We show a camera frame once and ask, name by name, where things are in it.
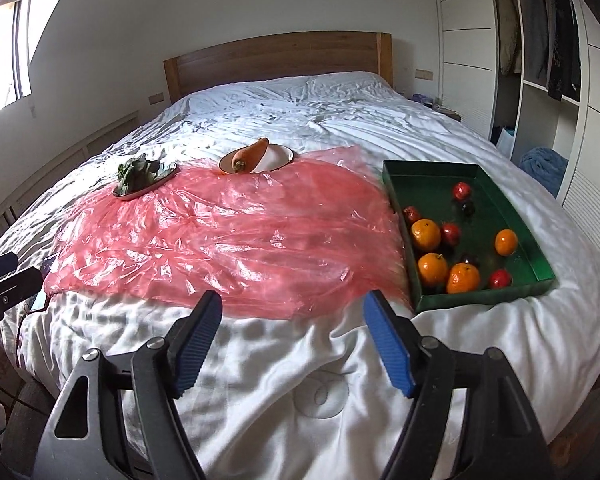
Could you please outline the wooden headboard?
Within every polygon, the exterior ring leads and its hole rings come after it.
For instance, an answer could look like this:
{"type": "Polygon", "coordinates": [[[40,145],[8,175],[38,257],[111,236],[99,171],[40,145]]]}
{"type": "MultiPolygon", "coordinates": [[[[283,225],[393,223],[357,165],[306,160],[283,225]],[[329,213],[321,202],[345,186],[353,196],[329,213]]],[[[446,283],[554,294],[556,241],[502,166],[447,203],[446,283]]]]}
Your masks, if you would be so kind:
{"type": "Polygon", "coordinates": [[[394,81],[388,32],[314,30],[224,42],[163,62],[172,102],[219,84],[369,72],[394,81]]]}

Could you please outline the hanging dark clothes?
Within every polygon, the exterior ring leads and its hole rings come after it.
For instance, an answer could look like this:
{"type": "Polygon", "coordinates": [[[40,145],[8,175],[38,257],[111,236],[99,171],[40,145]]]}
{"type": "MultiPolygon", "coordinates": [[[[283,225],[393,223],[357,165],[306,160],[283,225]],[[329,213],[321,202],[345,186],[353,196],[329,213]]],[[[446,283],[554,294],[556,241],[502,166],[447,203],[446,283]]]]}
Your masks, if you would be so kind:
{"type": "Polygon", "coordinates": [[[580,99],[581,64],[572,0],[524,0],[526,76],[550,98],[580,99]]]}

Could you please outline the wooden nightstand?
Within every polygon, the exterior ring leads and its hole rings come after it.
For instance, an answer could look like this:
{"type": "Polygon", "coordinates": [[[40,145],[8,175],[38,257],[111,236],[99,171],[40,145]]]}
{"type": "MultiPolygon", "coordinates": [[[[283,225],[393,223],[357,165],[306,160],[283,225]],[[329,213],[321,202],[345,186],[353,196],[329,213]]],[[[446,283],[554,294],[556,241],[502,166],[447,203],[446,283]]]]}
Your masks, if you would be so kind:
{"type": "Polygon", "coordinates": [[[457,122],[462,121],[462,116],[460,116],[460,114],[458,114],[455,110],[450,110],[449,108],[446,108],[440,104],[431,104],[429,108],[430,110],[440,113],[446,117],[452,118],[457,122]]]}

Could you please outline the small orange mandarin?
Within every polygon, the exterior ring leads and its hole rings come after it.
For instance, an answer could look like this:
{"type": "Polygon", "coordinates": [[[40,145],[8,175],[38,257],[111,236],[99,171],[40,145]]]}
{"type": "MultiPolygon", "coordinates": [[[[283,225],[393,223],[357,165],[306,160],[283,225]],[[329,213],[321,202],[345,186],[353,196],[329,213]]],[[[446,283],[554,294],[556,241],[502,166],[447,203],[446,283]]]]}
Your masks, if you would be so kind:
{"type": "Polygon", "coordinates": [[[509,257],[518,247],[517,234],[512,229],[502,229],[494,238],[494,249],[502,257],[509,257]]]}

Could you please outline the red apple tomato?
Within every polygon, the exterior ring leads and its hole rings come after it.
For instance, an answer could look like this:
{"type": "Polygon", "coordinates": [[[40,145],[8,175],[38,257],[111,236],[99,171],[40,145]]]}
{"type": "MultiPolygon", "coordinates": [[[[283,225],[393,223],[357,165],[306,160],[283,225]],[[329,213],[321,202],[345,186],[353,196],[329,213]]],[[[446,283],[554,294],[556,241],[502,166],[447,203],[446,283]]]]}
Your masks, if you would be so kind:
{"type": "Polygon", "coordinates": [[[490,289],[501,289],[513,283],[512,274],[506,269],[498,269],[489,276],[488,286],[490,289]]]}

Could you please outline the large orange mandarin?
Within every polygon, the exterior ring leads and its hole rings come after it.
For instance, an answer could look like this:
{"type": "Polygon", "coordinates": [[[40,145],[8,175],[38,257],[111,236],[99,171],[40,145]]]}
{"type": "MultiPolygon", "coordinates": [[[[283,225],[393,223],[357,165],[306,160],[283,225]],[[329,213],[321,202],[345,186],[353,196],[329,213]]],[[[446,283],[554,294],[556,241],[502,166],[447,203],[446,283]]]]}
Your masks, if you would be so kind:
{"type": "Polygon", "coordinates": [[[446,282],[446,292],[448,294],[474,292],[479,288],[480,280],[480,272],[472,264],[466,262],[454,264],[446,282]]]}

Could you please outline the window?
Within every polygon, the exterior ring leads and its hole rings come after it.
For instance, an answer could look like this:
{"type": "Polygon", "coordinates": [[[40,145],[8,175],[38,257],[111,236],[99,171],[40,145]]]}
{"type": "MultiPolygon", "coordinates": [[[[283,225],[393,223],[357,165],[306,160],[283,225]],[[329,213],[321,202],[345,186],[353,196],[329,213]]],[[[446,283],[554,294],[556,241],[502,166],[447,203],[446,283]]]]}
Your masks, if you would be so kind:
{"type": "Polygon", "coordinates": [[[30,0],[0,0],[0,110],[31,93],[29,3],[30,0]]]}

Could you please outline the blue folded towel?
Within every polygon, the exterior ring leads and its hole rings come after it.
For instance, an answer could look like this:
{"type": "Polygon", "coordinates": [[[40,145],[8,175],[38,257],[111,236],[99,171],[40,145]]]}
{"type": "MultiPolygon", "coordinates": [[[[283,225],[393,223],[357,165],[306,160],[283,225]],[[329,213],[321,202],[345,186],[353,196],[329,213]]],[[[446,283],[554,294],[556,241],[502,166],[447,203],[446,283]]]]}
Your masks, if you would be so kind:
{"type": "Polygon", "coordinates": [[[518,167],[537,180],[547,192],[557,197],[562,179],[568,166],[568,159],[552,148],[538,146],[521,156],[518,167]]]}

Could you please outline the wall socket plate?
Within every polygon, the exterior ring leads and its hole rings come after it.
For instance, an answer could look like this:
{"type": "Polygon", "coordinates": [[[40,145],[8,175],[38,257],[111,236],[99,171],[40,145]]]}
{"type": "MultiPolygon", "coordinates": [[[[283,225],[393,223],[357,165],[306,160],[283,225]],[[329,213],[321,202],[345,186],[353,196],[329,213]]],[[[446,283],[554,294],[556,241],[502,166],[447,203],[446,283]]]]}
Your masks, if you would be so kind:
{"type": "Polygon", "coordinates": [[[148,103],[150,105],[158,104],[164,101],[164,95],[162,92],[153,94],[152,96],[148,96],[148,103]]]}

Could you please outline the white bed sheet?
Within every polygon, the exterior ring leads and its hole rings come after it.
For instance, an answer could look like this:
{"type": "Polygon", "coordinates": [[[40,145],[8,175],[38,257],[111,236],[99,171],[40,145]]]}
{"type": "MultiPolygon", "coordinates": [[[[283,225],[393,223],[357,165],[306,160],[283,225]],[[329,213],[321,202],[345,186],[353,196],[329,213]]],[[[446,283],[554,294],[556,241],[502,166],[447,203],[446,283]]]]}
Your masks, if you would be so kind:
{"type": "MultiPolygon", "coordinates": [[[[56,236],[86,194],[134,200],[197,159],[218,168],[260,138],[301,155],[357,146],[378,175],[386,160],[469,162],[496,183],[538,242],[557,281],[539,297],[415,313],[391,303],[449,347],[502,349],[555,443],[600,374],[600,251],[539,182],[459,122],[394,92],[370,73],[227,84],[186,96],[69,172],[0,238],[24,266],[57,256],[56,236]]],[[[163,335],[193,307],[84,292],[18,306],[0,323],[15,366],[51,392],[82,353],[117,354],[163,335]]],[[[223,321],[198,382],[178,410],[204,471],[217,479],[375,479],[411,403],[390,385],[362,313],[362,297],[312,318],[223,321]]]]}

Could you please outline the white wardrobe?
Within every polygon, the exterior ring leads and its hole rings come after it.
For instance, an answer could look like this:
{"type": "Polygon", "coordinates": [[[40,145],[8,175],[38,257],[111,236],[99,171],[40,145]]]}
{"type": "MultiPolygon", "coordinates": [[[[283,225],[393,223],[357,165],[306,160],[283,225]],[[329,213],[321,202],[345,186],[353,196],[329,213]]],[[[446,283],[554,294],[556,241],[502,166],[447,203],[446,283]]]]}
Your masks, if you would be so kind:
{"type": "Polygon", "coordinates": [[[566,162],[554,193],[600,248],[600,22],[585,0],[437,0],[440,96],[515,165],[566,162]]]}

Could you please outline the dark purple plum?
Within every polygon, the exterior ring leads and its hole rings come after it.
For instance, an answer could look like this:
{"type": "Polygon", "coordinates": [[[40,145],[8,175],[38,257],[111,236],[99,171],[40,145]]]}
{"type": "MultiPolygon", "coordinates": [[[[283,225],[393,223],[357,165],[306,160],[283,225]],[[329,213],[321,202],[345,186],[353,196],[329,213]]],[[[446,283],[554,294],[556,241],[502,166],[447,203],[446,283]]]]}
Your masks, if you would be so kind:
{"type": "Polygon", "coordinates": [[[480,261],[478,257],[475,255],[468,254],[467,252],[460,255],[460,260],[458,260],[458,262],[470,264],[471,266],[475,266],[477,269],[480,268],[480,261]]]}

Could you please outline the orange carrot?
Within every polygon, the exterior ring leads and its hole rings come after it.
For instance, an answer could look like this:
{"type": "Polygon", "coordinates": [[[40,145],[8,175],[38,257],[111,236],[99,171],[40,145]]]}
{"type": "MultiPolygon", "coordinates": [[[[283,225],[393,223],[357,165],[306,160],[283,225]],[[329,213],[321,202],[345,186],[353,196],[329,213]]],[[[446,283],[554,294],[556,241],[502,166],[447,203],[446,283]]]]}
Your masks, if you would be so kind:
{"type": "Polygon", "coordinates": [[[238,150],[232,157],[232,169],[235,174],[248,174],[258,166],[268,149],[268,139],[260,138],[251,145],[238,150]]]}

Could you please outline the green rectangular tray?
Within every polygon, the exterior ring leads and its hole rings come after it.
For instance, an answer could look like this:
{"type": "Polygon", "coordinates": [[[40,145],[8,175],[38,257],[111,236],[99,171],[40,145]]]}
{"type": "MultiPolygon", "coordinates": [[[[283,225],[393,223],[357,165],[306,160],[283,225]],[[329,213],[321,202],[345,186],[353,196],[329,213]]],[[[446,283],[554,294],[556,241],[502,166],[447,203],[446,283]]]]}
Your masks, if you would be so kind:
{"type": "Polygon", "coordinates": [[[459,162],[386,160],[382,166],[382,180],[391,206],[399,214],[410,299],[417,313],[465,304],[493,306],[518,298],[537,297],[548,292],[556,283],[555,273],[528,226],[480,166],[459,162]],[[460,181],[472,188],[470,200],[474,202],[476,212],[469,221],[460,218],[460,203],[452,196],[453,186],[460,181]],[[453,222],[460,227],[460,244],[450,247],[441,243],[437,252],[443,255],[449,266],[459,263],[460,255],[465,252],[477,256],[481,278],[477,290],[449,295],[443,284],[422,286],[417,261],[425,252],[418,250],[413,243],[411,226],[403,214],[407,206],[415,206],[422,218],[434,220],[438,226],[442,226],[443,222],[453,222]],[[494,249],[494,238],[502,229],[512,229],[518,237],[517,250],[509,257],[500,256],[494,249]],[[498,269],[506,269],[512,274],[513,283],[505,288],[490,289],[489,276],[498,269]]]}

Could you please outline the pink plastic sheet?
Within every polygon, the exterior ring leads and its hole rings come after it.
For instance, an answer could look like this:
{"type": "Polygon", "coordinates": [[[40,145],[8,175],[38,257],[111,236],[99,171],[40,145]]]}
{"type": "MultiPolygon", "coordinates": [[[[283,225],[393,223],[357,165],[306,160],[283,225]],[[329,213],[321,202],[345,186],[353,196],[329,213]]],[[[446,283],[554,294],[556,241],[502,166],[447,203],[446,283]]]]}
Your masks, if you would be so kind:
{"type": "Polygon", "coordinates": [[[232,176],[208,160],[134,200],[80,198],[55,242],[50,296],[84,292],[191,307],[217,292],[234,318],[332,314],[371,290],[407,302],[398,217],[357,146],[232,176]]]}

